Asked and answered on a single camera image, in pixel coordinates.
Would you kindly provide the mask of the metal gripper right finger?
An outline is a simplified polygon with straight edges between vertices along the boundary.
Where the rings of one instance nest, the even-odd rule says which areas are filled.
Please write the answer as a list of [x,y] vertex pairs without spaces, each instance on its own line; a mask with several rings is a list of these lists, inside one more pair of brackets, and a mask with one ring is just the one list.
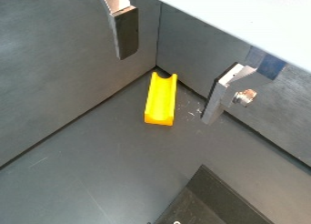
[[252,46],[244,62],[233,63],[214,78],[201,121],[210,125],[233,104],[246,107],[256,98],[256,88],[277,78],[285,65],[285,61]]

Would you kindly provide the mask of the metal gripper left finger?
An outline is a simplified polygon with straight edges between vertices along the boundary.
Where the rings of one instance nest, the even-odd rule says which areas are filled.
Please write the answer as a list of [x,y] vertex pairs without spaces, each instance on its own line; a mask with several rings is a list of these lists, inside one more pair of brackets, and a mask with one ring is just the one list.
[[138,8],[129,0],[101,0],[113,32],[114,52],[120,60],[138,49]]

